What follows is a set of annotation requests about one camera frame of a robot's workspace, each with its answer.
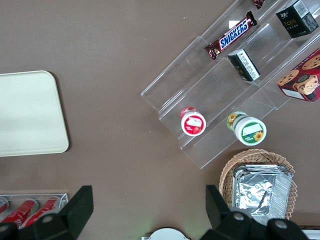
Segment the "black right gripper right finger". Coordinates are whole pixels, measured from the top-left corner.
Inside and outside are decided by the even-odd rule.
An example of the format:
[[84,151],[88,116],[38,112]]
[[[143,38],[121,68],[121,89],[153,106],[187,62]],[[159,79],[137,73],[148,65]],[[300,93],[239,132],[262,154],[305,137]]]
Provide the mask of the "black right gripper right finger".
[[274,218],[262,225],[239,209],[230,210],[219,189],[207,185],[206,213],[212,226],[202,240],[307,240],[307,235],[294,222]]

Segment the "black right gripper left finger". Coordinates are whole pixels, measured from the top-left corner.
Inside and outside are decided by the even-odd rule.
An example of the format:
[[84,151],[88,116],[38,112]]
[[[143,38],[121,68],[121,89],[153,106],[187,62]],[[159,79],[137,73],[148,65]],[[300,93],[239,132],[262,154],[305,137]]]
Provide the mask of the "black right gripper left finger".
[[15,223],[0,225],[2,240],[76,240],[93,213],[93,188],[83,185],[59,211],[40,217],[18,229]]

